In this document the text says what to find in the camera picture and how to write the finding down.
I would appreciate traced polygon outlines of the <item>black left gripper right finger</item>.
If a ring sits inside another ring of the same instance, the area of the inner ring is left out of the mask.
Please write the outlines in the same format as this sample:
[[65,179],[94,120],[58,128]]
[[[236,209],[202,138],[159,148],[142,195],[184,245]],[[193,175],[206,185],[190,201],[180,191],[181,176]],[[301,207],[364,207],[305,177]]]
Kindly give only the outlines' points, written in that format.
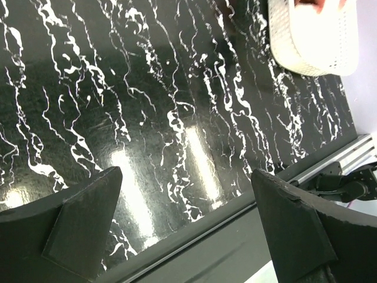
[[251,181],[279,282],[376,282],[376,216],[263,170]]

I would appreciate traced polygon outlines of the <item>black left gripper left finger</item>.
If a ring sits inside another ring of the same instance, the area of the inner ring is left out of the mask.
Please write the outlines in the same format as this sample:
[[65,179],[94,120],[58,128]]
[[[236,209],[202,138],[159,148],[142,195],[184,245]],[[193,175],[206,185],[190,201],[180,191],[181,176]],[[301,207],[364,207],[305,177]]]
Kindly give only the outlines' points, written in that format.
[[93,282],[118,202],[118,166],[1,212],[1,282]]

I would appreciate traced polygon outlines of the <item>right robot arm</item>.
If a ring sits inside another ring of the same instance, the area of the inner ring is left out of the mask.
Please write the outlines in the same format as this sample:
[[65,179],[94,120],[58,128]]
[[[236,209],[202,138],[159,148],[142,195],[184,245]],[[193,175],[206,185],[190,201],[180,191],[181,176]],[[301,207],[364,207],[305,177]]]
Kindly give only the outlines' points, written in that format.
[[302,183],[293,180],[290,184],[331,201],[349,203],[354,200],[375,200],[376,163],[365,164],[344,175],[340,163],[334,162],[308,180]]

